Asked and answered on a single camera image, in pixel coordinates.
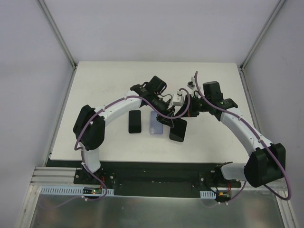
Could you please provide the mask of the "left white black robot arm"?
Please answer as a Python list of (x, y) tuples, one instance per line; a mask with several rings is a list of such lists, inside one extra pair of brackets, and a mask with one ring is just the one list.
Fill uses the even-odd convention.
[(122, 97), (110, 104), (93, 108), (85, 105), (73, 127), (76, 136), (75, 150), (81, 150), (82, 166), (88, 173), (95, 173), (101, 168), (99, 147), (105, 139), (105, 128), (115, 119), (129, 111), (148, 105), (157, 114), (161, 123), (173, 126), (175, 107), (183, 106), (184, 97), (181, 90), (170, 95), (164, 101), (162, 93), (167, 84), (154, 76), (149, 82), (133, 85)]

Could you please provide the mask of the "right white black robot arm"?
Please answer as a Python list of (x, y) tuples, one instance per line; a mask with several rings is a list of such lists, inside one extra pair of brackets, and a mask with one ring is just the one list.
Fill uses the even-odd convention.
[(186, 111), (183, 116), (210, 113), (236, 136), (248, 153), (246, 163), (221, 164), (218, 168), (220, 177), (247, 181), (253, 187), (260, 187), (286, 176), (285, 147), (280, 143), (274, 144), (249, 124), (238, 105), (232, 99), (223, 97), (219, 82), (204, 83), (200, 90), (194, 81), (190, 81), (188, 87), (192, 94), (181, 108)]

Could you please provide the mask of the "black smartphone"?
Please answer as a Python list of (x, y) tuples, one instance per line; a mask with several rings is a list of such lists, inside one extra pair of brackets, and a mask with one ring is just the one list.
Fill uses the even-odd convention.
[(142, 118), (140, 110), (131, 110), (128, 115), (128, 132), (141, 133), (142, 132)]
[(169, 132), (169, 139), (176, 142), (184, 142), (186, 129), (187, 129), (187, 121), (183, 119), (174, 119), (173, 127)]

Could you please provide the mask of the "lilac phone case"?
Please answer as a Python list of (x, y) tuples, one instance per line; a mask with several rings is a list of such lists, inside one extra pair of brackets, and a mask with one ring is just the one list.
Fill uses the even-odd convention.
[(150, 112), (149, 133), (150, 135), (163, 134), (163, 125), (157, 121), (157, 113), (155, 111)]

